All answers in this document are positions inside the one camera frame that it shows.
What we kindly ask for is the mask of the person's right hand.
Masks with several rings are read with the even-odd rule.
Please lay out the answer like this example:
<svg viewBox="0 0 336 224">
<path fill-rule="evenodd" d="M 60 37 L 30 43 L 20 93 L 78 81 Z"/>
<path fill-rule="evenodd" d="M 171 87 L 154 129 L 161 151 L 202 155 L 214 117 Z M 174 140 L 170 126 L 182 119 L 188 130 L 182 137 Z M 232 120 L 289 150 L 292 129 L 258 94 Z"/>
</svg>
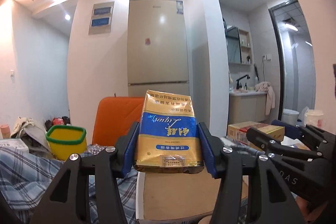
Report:
<svg viewBox="0 0 336 224">
<path fill-rule="evenodd" d="M 313 206 L 311 203 L 299 196 L 295 198 L 295 201 L 302 213 L 305 223 L 315 223 L 328 204 L 328 202 L 324 202 L 322 205 Z"/>
</svg>

